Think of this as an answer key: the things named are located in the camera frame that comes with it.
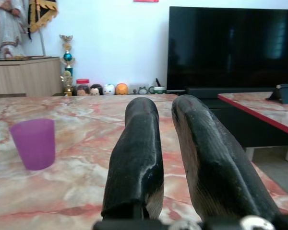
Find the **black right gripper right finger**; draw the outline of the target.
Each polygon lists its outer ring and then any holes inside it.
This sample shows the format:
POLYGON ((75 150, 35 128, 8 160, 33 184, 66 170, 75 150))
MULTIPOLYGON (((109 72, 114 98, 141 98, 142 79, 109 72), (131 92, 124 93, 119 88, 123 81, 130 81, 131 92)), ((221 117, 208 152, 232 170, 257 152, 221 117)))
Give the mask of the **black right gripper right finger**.
POLYGON ((201 100, 177 97, 172 119, 191 202, 201 219, 256 215, 272 220, 280 214, 242 146, 201 100))

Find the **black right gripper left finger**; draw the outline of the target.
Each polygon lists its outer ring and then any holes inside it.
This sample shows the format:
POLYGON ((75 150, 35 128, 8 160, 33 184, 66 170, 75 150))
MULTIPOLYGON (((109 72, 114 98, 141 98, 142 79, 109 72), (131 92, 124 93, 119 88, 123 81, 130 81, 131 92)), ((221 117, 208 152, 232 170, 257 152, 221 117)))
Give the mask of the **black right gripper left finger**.
POLYGON ((109 160, 103 219, 156 219, 164 198, 159 114, 145 97, 131 100, 109 160))

